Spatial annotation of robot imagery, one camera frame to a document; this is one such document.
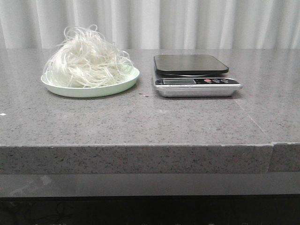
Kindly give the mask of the white vermicelli noodle bundle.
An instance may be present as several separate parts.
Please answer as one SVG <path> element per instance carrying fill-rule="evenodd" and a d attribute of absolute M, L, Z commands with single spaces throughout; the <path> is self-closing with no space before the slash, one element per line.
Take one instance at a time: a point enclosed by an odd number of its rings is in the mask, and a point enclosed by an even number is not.
<path fill-rule="evenodd" d="M 129 54 L 106 40 L 96 25 L 68 26 L 64 41 L 46 62 L 46 81 L 63 88 L 96 88 L 126 81 L 133 71 Z"/>

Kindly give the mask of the silver black kitchen scale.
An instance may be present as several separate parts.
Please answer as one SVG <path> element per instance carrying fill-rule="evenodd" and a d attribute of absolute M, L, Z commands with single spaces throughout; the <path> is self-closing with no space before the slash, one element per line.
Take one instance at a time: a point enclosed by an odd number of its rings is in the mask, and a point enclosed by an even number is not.
<path fill-rule="evenodd" d="M 225 77 L 229 67 L 206 54 L 154 56 L 154 87 L 163 97 L 230 97 L 242 85 Z"/>

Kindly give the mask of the light green round plate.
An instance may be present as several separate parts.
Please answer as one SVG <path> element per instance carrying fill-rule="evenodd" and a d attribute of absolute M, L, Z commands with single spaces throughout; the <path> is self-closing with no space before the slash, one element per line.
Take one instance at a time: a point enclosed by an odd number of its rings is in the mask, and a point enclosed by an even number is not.
<path fill-rule="evenodd" d="M 126 77 L 124 82 L 95 88 L 69 88 L 55 86 L 47 81 L 47 75 L 41 76 L 41 82 L 44 83 L 50 92 L 60 96 L 72 98 L 96 98 L 109 96 L 128 90 L 136 83 L 139 74 L 140 71 L 133 67 L 132 72 Z"/>

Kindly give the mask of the white pleated curtain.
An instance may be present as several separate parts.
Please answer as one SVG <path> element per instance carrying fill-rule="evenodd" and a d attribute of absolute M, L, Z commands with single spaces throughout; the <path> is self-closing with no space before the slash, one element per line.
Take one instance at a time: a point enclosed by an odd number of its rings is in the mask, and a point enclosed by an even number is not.
<path fill-rule="evenodd" d="M 52 48 L 96 25 L 124 49 L 298 49 L 297 0 L 3 0 L 2 48 Z"/>

